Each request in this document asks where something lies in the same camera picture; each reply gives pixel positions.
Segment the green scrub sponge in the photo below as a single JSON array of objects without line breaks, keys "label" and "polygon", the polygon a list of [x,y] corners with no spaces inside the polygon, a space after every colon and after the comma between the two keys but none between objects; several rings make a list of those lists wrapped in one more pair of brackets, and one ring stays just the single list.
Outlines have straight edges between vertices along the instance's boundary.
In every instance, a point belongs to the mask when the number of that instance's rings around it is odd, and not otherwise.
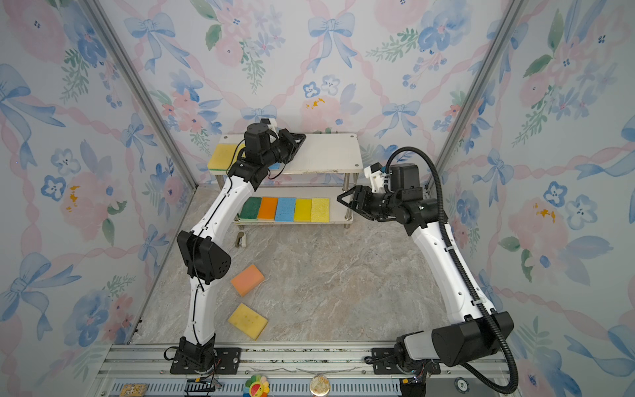
[{"label": "green scrub sponge", "polygon": [[252,222],[258,219],[258,214],[261,208],[262,198],[251,197],[244,203],[239,218],[241,221]]}]

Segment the peach pink sponge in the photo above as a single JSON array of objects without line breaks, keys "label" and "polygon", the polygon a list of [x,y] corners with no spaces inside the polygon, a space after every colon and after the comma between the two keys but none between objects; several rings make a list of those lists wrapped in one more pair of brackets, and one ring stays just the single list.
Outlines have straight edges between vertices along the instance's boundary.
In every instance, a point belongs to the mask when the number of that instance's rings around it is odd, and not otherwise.
[{"label": "peach pink sponge", "polygon": [[232,278],[231,284],[239,296],[245,297],[263,283],[265,279],[262,272],[255,265],[251,265]]}]

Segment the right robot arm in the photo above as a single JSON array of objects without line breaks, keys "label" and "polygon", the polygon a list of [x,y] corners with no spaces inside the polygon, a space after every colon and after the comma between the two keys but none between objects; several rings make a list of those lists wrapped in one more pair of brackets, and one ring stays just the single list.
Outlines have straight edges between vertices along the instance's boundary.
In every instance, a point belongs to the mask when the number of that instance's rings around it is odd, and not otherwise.
[{"label": "right robot arm", "polygon": [[338,203],[365,219],[401,224],[423,253],[440,289],[449,324],[431,331],[405,334],[395,344],[401,370],[414,372],[427,362],[448,367],[501,352],[514,322],[494,307],[469,273],[458,251],[446,214],[436,199],[426,199],[415,180],[414,164],[393,165],[385,174],[375,163],[364,170],[369,185],[356,185],[338,195]]}]

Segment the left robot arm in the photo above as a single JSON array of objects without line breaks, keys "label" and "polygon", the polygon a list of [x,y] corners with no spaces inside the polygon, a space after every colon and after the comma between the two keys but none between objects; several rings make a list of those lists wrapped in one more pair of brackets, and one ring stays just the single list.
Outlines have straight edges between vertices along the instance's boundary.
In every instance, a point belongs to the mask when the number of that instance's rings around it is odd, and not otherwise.
[{"label": "left robot arm", "polygon": [[243,205],[270,175],[270,168],[294,160],[306,138],[303,133],[285,128],[277,131],[269,119],[249,125],[244,133],[244,147],[230,160],[220,195],[191,230],[178,234],[176,242],[190,277],[190,308],[171,372],[182,367],[208,374],[216,367],[216,300],[220,280],[232,263],[223,249],[223,240]]}]

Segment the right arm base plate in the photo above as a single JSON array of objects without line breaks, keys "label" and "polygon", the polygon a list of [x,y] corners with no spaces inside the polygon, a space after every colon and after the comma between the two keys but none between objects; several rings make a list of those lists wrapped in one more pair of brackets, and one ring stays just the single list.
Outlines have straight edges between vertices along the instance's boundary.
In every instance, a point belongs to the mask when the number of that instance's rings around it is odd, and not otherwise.
[{"label": "right arm base plate", "polygon": [[394,347],[374,347],[364,358],[375,375],[429,376],[440,375],[441,366],[433,359],[413,360],[407,353]]}]

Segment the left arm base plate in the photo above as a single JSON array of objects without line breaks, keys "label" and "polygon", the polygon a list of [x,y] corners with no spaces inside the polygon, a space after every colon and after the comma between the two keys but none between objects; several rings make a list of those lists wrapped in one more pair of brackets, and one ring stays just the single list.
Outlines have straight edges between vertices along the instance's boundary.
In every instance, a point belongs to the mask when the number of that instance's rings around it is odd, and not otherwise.
[{"label": "left arm base plate", "polygon": [[177,352],[170,367],[171,375],[236,375],[241,362],[239,347],[220,347],[203,353],[201,358],[188,358]]}]

